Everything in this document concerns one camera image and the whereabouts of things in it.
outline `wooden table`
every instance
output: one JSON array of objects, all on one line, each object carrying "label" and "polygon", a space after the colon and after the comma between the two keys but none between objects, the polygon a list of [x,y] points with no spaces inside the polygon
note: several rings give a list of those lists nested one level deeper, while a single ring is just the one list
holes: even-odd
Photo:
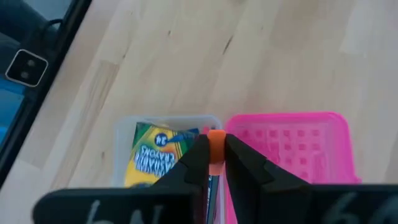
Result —
[{"label": "wooden table", "polygon": [[63,187],[111,185],[113,124],[131,114],[332,110],[364,182],[397,182],[394,0],[94,0],[0,191],[29,223]]}]

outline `blue surface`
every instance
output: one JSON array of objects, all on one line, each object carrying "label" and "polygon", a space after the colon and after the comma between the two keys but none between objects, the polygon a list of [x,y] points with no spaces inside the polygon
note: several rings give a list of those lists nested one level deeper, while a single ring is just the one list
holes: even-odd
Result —
[{"label": "blue surface", "polygon": [[24,87],[7,82],[7,80],[0,80],[0,142],[3,141],[24,99],[24,95],[22,95]]}]

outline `orange part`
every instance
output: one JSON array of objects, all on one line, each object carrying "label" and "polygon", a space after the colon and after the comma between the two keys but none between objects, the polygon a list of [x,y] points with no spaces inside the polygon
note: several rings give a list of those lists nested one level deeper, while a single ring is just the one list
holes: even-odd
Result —
[{"label": "orange part", "polygon": [[225,137],[226,133],[224,130],[209,130],[207,134],[207,138],[210,142],[210,175],[220,175],[223,172]]}]

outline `pink basket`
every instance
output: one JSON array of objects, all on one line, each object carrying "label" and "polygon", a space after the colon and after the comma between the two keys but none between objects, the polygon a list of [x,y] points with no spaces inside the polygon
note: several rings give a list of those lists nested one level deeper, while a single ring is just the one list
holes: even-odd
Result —
[{"label": "pink basket", "polygon": [[[225,130],[309,183],[360,183],[348,125],[339,114],[242,114],[233,116]],[[228,186],[225,190],[226,223],[236,223]]]}]

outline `camera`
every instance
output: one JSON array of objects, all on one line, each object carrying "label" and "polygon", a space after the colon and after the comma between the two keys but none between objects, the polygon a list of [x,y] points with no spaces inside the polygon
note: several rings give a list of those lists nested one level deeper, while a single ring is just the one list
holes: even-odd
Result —
[{"label": "camera", "polygon": [[20,49],[8,67],[6,77],[25,86],[36,87],[48,66],[46,59],[28,50]]}]

